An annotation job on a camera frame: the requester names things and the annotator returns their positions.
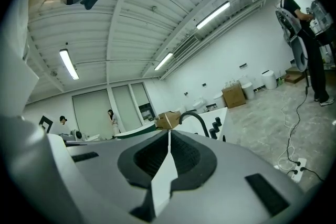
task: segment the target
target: white container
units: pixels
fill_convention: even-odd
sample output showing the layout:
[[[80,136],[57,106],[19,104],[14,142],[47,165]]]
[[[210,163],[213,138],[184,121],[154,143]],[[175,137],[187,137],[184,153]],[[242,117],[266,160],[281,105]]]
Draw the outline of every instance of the white container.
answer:
[[[272,70],[262,73],[261,77],[266,89],[273,90],[277,87],[277,79],[275,78],[275,74]]]
[[[194,109],[196,109],[198,114],[205,113],[207,111],[204,100],[200,100],[200,101],[194,103],[193,107],[194,107]]]
[[[180,106],[178,109],[174,110],[175,113],[180,112],[181,114],[183,114],[184,112],[186,112],[185,106],[182,105]]]
[[[216,94],[214,96],[214,100],[215,100],[215,103],[216,103],[216,105],[219,109],[222,109],[222,108],[226,107],[222,92]]]
[[[253,90],[253,85],[251,82],[241,85],[241,88],[247,99],[254,98],[254,90]]]

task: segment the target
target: black handle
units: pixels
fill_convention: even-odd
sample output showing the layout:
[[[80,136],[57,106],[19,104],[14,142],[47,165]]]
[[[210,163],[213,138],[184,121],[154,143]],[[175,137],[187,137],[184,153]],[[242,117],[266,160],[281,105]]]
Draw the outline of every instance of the black handle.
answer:
[[[217,139],[217,135],[216,135],[216,132],[215,132],[214,129],[210,129],[209,132],[210,132],[210,136],[211,136],[211,138],[213,138],[213,139]]]
[[[217,122],[214,122],[212,124],[213,128],[215,129],[215,132],[218,133],[219,132],[219,128],[218,128],[218,123]]]
[[[221,123],[220,120],[221,120],[221,119],[220,119],[219,117],[216,117],[216,118],[215,118],[215,121],[217,122],[218,126],[221,126],[221,125],[222,125],[222,123]]]

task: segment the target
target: white sneaker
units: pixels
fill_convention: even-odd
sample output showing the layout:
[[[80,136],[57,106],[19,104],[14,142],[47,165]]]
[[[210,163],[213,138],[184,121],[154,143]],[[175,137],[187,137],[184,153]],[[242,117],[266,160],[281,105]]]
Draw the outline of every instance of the white sneaker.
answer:
[[[334,97],[329,97],[329,99],[326,100],[326,102],[320,103],[320,105],[325,106],[325,105],[333,104],[334,101],[335,101]]]

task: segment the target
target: desk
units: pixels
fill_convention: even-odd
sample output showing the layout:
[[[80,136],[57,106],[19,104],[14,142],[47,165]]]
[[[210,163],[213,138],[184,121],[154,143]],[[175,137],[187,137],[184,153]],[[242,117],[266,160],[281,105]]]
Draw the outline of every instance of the desk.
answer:
[[[137,136],[137,135],[140,135],[140,134],[153,132],[155,130],[156,130],[155,123],[154,123],[154,121],[152,121],[151,123],[148,123],[148,124],[146,124],[142,127],[139,127],[135,130],[120,133],[120,134],[116,134],[115,137],[118,138],[118,139],[125,139],[125,138],[134,137],[134,136]]]

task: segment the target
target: ceiling pipe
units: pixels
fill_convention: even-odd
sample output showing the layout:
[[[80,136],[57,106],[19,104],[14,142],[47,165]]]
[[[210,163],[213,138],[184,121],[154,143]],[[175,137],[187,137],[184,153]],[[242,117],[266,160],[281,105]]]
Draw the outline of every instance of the ceiling pipe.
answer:
[[[160,78],[160,80],[163,80],[166,77],[168,77],[172,72],[178,69],[182,64],[185,64],[187,59],[191,55],[194,55],[195,53],[198,53],[199,51],[201,51],[202,48],[209,45],[209,43],[212,42],[214,39],[218,38],[220,35],[222,35],[226,31],[228,31],[230,28],[235,26],[237,23],[239,23],[241,20],[245,19],[246,16],[261,9],[265,5],[265,3],[266,3],[266,0],[258,0],[253,5],[251,5],[250,7],[246,8],[244,11],[239,13],[236,17],[222,24],[219,28],[217,28],[209,36],[207,36],[203,41],[201,41],[195,48],[193,48],[190,52],[188,52],[185,56],[183,56],[180,60],[178,60],[171,69],[167,70],[167,72]]]

